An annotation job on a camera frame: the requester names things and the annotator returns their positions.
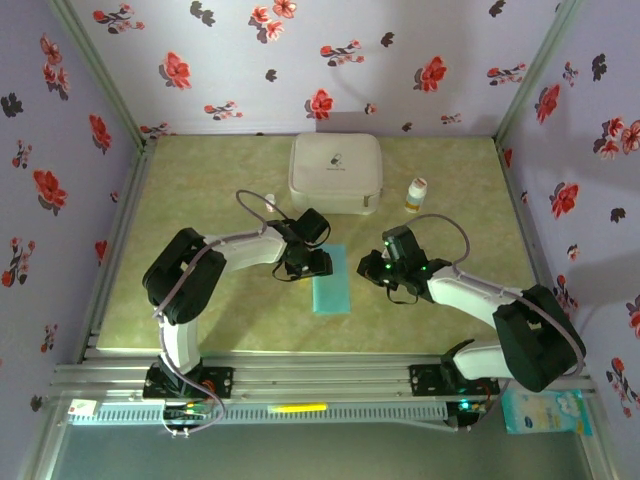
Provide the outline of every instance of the blue sponge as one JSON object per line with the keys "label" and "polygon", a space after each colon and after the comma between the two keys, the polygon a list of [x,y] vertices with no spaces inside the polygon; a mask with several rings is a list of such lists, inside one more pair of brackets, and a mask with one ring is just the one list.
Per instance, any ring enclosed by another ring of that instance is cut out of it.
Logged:
{"label": "blue sponge", "polygon": [[344,245],[323,245],[321,248],[331,257],[333,274],[313,277],[313,312],[351,313],[347,249]]}

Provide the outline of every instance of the plastic bag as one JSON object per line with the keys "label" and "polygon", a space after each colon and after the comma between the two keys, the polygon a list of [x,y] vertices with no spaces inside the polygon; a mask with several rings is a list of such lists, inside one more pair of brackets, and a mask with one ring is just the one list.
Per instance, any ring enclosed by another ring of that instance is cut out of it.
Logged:
{"label": "plastic bag", "polygon": [[507,390],[502,398],[502,411],[508,433],[592,434],[580,390],[540,393]]}

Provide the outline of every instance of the cable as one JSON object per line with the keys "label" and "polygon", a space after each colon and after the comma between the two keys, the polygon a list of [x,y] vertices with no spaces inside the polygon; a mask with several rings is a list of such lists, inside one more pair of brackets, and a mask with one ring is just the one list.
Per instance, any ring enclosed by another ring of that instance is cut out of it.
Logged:
{"label": "cable", "polygon": [[[573,339],[573,337],[569,334],[569,332],[567,332],[567,330],[562,325],[560,325],[560,323],[558,323],[558,321],[555,318],[553,318],[547,312],[545,312],[540,307],[538,307],[534,303],[530,302],[526,298],[523,298],[520,295],[516,295],[515,293],[512,293],[512,292],[509,292],[509,291],[505,290],[504,286],[500,286],[500,285],[497,285],[495,283],[487,282],[487,281],[482,280],[480,278],[476,278],[476,277],[470,276],[470,275],[462,272],[458,268],[458,264],[462,263],[463,261],[465,261],[467,259],[467,257],[469,257],[469,254],[471,253],[471,242],[469,241],[469,236],[467,235],[467,232],[465,232],[464,229],[457,222],[455,222],[451,218],[447,217],[446,215],[442,215],[442,214],[439,214],[439,213],[425,213],[423,215],[419,215],[419,216],[417,216],[415,218],[412,218],[407,223],[405,223],[405,225],[409,226],[411,223],[417,222],[418,220],[421,220],[423,218],[440,218],[442,220],[445,220],[445,221],[449,222],[451,225],[453,225],[454,227],[456,227],[458,229],[458,231],[462,234],[462,238],[464,239],[464,243],[465,243],[465,252],[459,259],[457,259],[456,261],[454,261],[451,264],[451,268],[453,269],[453,272],[458,276],[458,278],[465,278],[467,281],[473,282],[476,285],[480,285],[482,287],[489,287],[489,288],[493,289],[494,292],[497,292],[499,296],[506,295],[507,297],[510,297],[510,298],[512,298],[512,299],[514,299],[514,300],[526,305],[530,310],[532,310],[535,313],[537,313],[538,315],[540,315],[552,327],[554,327],[558,331],[558,333],[560,335],[562,335],[562,337],[571,346],[571,349],[573,350],[573,353],[576,356],[576,362],[577,362],[576,369],[573,372],[571,372],[569,374],[564,374],[562,376],[563,377],[567,377],[567,378],[574,378],[574,377],[579,376],[580,373],[582,373],[582,370],[584,368],[584,356],[582,354],[582,351],[580,350],[580,347],[578,346],[578,343]],[[491,406],[488,408],[487,412],[475,423],[474,427],[477,426],[479,423],[481,423],[485,418],[487,418],[491,414],[491,412],[493,410],[496,410],[496,408],[494,408],[496,404],[500,404],[500,402],[502,400],[502,396],[507,391],[507,387],[509,386],[509,383],[511,382],[511,379],[509,379],[509,378],[507,378],[505,380],[506,381],[505,381],[504,385],[500,389],[500,393],[498,394],[496,399],[493,401]]]}
{"label": "cable", "polygon": [[224,418],[225,414],[227,413],[227,407],[225,407],[224,402],[222,401],[222,399],[215,392],[212,392],[208,388],[205,388],[204,386],[200,385],[199,383],[194,382],[190,378],[188,378],[185,375],[183,375],[182,372],[180,372],[180,370],[178,369],[178,367],[176,367],[175,363],[173,363],[173,360],[171,360],[171,357],[167,353],[167,345],[164,342],[163,331],[164,331],[164,327],[166,325],[166,322],[167,322],[167,320],[166,320],[166,317],[164,317],[164,316],[161,319],[158,320],[158,324],[159,324],[159,327],[160,327],[159,328],[159,332],[160,332],[160,335],[159,335],[160,336],[160,347],[162,348],[162,353],[163,353],[162,359],[163,359],[163,361],[165,361],[167,363],[167,366],[169,367],[171,372],[176,377],[178,377],[180,380],[182,380],[186,384],[190,385],[191,387],[195,388],[196,390],[200,390],[205,395],[208,395],[215,402],[217,402],[218,405],[220,405],[220,410],[218,412],[218,415],[216,415],[210,422],[207,422],[204,425],[199,425],[199,426],[193,427],[193,428],[186,428],[185,427],[185,428],[183,428],[182,433],[178,432],[178,430],[175,430],[175,429],[171,430],[169,428],[169,426],[167,425],[167,423],[165,422],[164,418],[162,419],[162,425],[173,436],[180,435],[180,436],[188,437],[189,434],[191,434],[191,433],[199,432],[201,430],[204,430],[205,428],[209,428],[209,427],[215,425],[216,423],[219,423],[220,421],[222,421],[222,419]]}
{"label": "cable", "polygon": [[170,432],[173,436],[180,435],[180,436],[188,437],[190,433],[199,432],[201,430],[204,430],[205,428],[209,428],[210,426],[215,425],[216,423],[219,423],[222,420],[222,418],[225,416],[225,414],[226,414],[226,407],[225,407],[224,403],[222,402],[222,400],[220,399],[220,397],[218,395],[216,395],[211,390],[203,387],[202,385],[200,385],[200,384],[192,381],[191,379],[187,378],[185,375],[182,374],[182,372],[180,372],[178,367],[176,367],[176,365],[173,363],[173,360],[171,360],[171,357],[169,356],[169,353],[167,352],[167,346],[166,346],[166,344],[164,342],[164,335],[163,335],[164,327],[165,327],[165,324],[167,322],[167,319],[166,319],[166,317],[164,315],[164,309],[171,302],[171,300],[173,300],[173,297],[175,297],[176,293],[180,290],[180,287],[182,287],[182,285],[184,284],[184,282],[187,279],[187,277],[191,274],[191,272],[195,268],[196,264],[204,256],[205,253],[207,253],[209,250],[211,250],[212,248],[214,248],[214,247],[216,247],[216,246],[218,246],[218,245],[220,245],[222,243],[233,242],[233,241],[236,241],[236,240],[246,240],[246,239],[250,239],[250,238],[255,238],[255,237],[259,237],[264,232],[266,232],[266,230],[267,230],[267,221],[266,221],[266,219],[263,216],[261,216],[259,213],[257,213],[256,211],[254,211],[251,208],[249,208],[242,201],[241,195],[243,193],[246,193],[246,194],[249,194],[249,195],[253,195],[254,197],[257,197],[257,198],[263,200],[265,203],[271,205],[285,219],[288,219],[287,215],[282,210],[280,210],[278,207],[276,207],[273,203],[271,203],[266,198],[258,195],[257,193],[251,192],[249,190],[238,190],[236,192],[236,200],[242,206],[242,208],[244,208],[247,212],[249,212],[252,216],[256,217],[258,220],[260,220],[260,222],[262,223],[260,230],[258,230],[257,232],[251,232],[251,233],[241,233],[241,234],[230,235],[230,236],[225,237],[225,238],[214,240],[213,242],[211,242],[211,243],[205,245],[204,247],[202,247],[198,251],[198,253],[196,253],[196,255],[193,257],[193,259],[189,262],[189,265],[187,265],[187,268],[185,269],[184,273],[178,279],[178,281],[173,286],[173,288],[169,291],[169,293],[164,298],[164,300],[162,300],[162,302],[160,302],[160,305],[158,305],[158,307],[153,312],[153,316],[152,317],[158,320],[158,324],[159,324],[159,327],[160,327],[159,328],[159,332],[160,332],[160,347],[162,349],[162,354],[163,354],[162,358],[167,363],[167,366],[169,367],[171,372],[176,377],[178,377],[180,380],[185,382],[186,384],[190,385],[191,387],[195,388],[196,390],[199,390],[200,392],[204,393],[205,395],[208,395],[209,397],[211,397],[221,407],[218,415],[216,417],[214,417],[213,420],[211,420],[210,422],[205,423],[204,425],[193,427],[193,428],[184,427],[183,431],[181,433],[176,429],[171,430],[168,427],[168,425],[166,424],[166,422],[164,421],[164,419],[163,419],[162,420],[162,424],[163,424],[164,428],[168,432]]}
{"label": "cable", "polygon": [[255,192],[251,192],[249,190],[238,190],[236,192],[236,200],[242,206],[242,208],[244,208],[247,212],[249,212],[252,216],[256,217],[258,220],[260,220],[260,222],[262,222],[262,226],[261,226],[260,230],[258,232],[252,232],[252,233],[238,233],[238,234],[235,234],[235,235],[229,235],[228,237],[219,238],[217,240],[214,240],[211,243],[208,243],[207,245],[202,247],[200,249],[200,251],[198,251],[198,253],[196,253],[196,255],[193,257],[193,259],[189,262],[189,265],[187,265],[187,268],[184,270],[184,273],[178,279],[178,281],[173,286],[173,288],[169,291],[169,293],[164,298],[164,300],[162,302],[160,302],[160,305],[158,305],[158,307],[155,309],[155,311],[153,312],[153,318],[159,318],[163,314],[164,309],[167,307],[167,305],[169,305],[171,300],[173,300],[173,297],[175,297],[176,293],[178,293],[178,290],[180,290],[180,287],[182,287],[182,284],[185,282],[187,277],[191,274],[191,272],[195,268],[196,264],[204,256],[205,253],[207,253],[212,248],[217,247],[221,243],[233,242],[233,241],[236,241],[236,240],[247,240],[247,239],[250,239],[250,238],[259,237],[260,235],[262,235],[264,232],[267,231],[267,221],[266,221],[266,219],[263,216],[261,216],[259,213],[257,213],[256,211],[254,211],[251,208],[249,208],[242,201],[242,199],[240,198],[240,195],[243,194],[243,193],[246,193],[246,194],[249,194],[249,195],[253,195],[254,197],[259,198],[260,200],[263,200],[265,203],[268,203],[269,205],[271,205],[278,213],[280,213],[280,215],[284,216],[285,218],[288,218],[286,216],[286,214],[282,210],[280,210],[278,207],[276,207],[273,203],[271,203],[266,198],[258,195]]}

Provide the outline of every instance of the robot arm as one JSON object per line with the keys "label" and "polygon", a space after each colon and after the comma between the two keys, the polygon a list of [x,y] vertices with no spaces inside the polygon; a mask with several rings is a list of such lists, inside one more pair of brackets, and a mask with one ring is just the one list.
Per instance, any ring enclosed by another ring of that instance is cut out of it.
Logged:
{"label": "robot arm", "polygon": [[382,237],[384,253],[373,250],[364,257],[358,267],[361,276],[385,287],[388,296],[403,286],[416,301],[422,298],[457,308],[497,330],[499,342],[466,341],[447,352],[442,365],[446,378],[458,382],[514,378],[539,392],[576,365],[574,347],[527,304],[555,320],[585,355],[584,344],[547,288],[504,288],[460,272],[445,260],[428,260],[407,226],[384,232]]}
{"label": "robot arm", "polygon": [[228,242],[222,237],[203,237],[192,228],[178,232],[143,277],[149,301],[156,307],[167,297],[195,255],[206,245],[222,241],[198,260],[163,309],[164,351],[160,356],[160,368],[168,379],[168,393],[175,396],[189,393],[188,386],[169,368],[171,364],[181,374],[199,380],[202,358],[197,343],[196,317],[207,306],[222,274],[252,265],[276,263],[285,266],[289,280],[330,275],[331,258],[313,245],[328,228],[324,217],[309,209],[298,220],[267,222],[266,230],[260,235],[237,234],[233,237],[240,239]]}

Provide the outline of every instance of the box lid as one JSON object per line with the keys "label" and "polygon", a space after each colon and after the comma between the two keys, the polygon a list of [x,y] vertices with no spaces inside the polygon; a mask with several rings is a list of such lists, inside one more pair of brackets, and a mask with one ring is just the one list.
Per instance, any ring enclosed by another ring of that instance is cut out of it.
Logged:
{"label": "box lid", "polygon": [[373,135],[302,133],[293,143],[289,185],[301,193],[375,195],[382,153]]}

